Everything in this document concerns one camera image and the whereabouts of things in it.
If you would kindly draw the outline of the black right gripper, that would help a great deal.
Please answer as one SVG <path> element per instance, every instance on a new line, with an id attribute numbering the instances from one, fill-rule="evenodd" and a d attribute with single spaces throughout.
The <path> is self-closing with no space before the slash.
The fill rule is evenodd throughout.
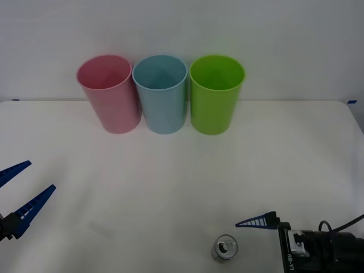
<path id="1" fill-rule="evenodd" d="M 276 215 L 275 211 L 265 213 L 261 216 L 256 216 L 243 220 L 235 224 L 237 228 L 258 228 L 277 230 L 279 234 L 280 249 L 282 254 L 283 269 L 285 273 L 297 273 L 295 262 L 296 258 L 292 254 L 288 232 L 292 231 L 296 233 L 296 230 L 292 230 L 288 222 L 280 222 L 280 218 Z"/>

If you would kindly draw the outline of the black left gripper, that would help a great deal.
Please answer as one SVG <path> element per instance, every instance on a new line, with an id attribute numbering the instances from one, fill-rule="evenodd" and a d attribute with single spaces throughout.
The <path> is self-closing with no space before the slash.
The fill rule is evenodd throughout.
<path id="1" fill-rule="evenodd" d="M 0 187 L 3 187 L 30 165 L 31 162 L 27 160 L 0 171 Z M 10 213 L 6 217 L 1 216 L 1 241 L 5 238 L 8 240 L 11 240 L 12 238 L 19 239 L 29 228 L 32 220 L 40 212 L 41 208 L 55 190 L 56 186 L 50 185 L 47 189 L 15 212 Z"/>

